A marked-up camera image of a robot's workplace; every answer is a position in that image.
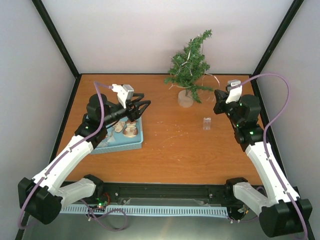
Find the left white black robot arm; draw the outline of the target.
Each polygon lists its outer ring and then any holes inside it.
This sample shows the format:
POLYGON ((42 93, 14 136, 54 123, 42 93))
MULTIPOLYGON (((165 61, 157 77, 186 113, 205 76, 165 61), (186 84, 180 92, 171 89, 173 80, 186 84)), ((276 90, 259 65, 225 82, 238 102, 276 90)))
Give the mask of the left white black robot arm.
POLYGON ((40 173, 32 179, 24 177, 18 183, 20 217, 25 213, 47 225, 60 213, 61 209, 85 198, 99 201, 104 195, 104 182, 87 174, 81 180, 62 186, 71 171, 89 155, 108 133, 108 128, 126 117, 135 121, 151 104, 144 100, 144 94, 133 94, 134 99, 125 100, 126 106, 112 103, 104 94, 94 94, 89 98, 86 113, 64 150, 40 173))

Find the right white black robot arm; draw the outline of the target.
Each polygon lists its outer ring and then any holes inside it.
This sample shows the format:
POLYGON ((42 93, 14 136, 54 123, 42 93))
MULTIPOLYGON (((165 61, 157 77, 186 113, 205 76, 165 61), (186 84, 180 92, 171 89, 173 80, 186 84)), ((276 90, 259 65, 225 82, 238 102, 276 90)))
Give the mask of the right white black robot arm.
POLYGON ((226 195, 240 200, 257 216, 263 232, 270 238, 301 233, 312 212, 308 199, 302 199, 280 169, 271 145, 263 142, 263 129, 258 124, 259 98, 232 89, 214 91, 215 114, 225 114, 234 137, 253 163, 266 195, 254 189, 243 177, 226 181, 226 195))

